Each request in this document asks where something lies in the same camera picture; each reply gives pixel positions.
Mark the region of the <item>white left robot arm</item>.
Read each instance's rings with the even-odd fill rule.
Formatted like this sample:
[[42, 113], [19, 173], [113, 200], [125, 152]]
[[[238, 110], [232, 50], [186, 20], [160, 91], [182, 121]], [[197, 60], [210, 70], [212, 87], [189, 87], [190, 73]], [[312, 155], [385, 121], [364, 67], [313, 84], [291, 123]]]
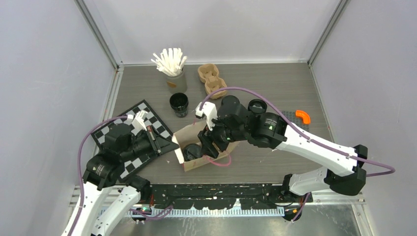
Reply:
[[150, 181], [134, 176], [125, 182], [118, 198], [99, 215], [105, 199], [125, 171], [125, 163], [152, 160], [177, 148], [178, 144], [156, 133], [153, 127], [139, 125], [137, 134], [125, 123], [115, 124], [104, 136], [100, 152], [87, 162], [82, 176], [78, 206], [62, 233], [64, 236], [105, 236], [137, 203], [146, 203], [152, 190]]

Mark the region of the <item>brown cardboard cup carrier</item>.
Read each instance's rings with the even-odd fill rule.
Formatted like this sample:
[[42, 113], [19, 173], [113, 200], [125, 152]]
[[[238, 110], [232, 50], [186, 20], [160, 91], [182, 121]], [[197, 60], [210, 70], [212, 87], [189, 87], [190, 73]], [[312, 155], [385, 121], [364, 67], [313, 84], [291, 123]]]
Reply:
[[198, 75], [200, 81], [204, 83], [207, 95], [222, 88], [226, 88], [225, 81], [219, 77], [219, 70], [215, 64], [207, 63], [199, 66]]

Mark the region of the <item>paper bag with pink handles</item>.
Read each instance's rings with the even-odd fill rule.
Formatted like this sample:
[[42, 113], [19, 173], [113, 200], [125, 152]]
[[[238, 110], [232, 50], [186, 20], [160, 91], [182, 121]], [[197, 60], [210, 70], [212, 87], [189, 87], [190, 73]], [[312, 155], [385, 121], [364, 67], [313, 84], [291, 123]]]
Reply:
[[[174, 150], [175, 155], [182, 165], [185, 172], [196, 169], [206, 164], [211, 164], [219, 167], [227, 167], [231, 164], [232, 158], [230, 154], [238, 146], [239, 142], [230, 143], [225, 151], [218, 152], [217, 158], [213, 158], [211, 154], [204, 153], [203, 145], [198, 138], [198, 133], [202, 131], [206, 123], [201, 121], [185, 126], [172, 136], [172, 142], [179, 145], [179, 148]], [[202, 157], [196, 160], [185, 162], [182, 150], [189, 144], [198, 144], [201, 146]]]

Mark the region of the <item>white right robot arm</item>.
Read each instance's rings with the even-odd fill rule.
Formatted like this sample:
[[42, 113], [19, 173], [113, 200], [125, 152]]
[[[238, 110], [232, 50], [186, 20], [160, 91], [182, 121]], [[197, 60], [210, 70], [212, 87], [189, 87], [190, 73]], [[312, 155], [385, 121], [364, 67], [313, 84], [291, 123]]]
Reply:
[[253, 99], [245, 107], [233, 95], [225, 96], [219, 108], [211, 102], [199, 103], [196, 117], [206, 119], [206, 126], [198, 133], [201, 155], [218, 158], [230, 144], [247, 141], [259, 148], [291, 152], [320, 164], [319, 169], [284, 177], [281, 197], [288, 202], [324, 189], [347, 196], [362, 190], [366, 171], [359, 158], [367, 157], [365, 146], [343, 147], [323, 140], [282, 115], [268, 112], [267, 107], [261, 99]]

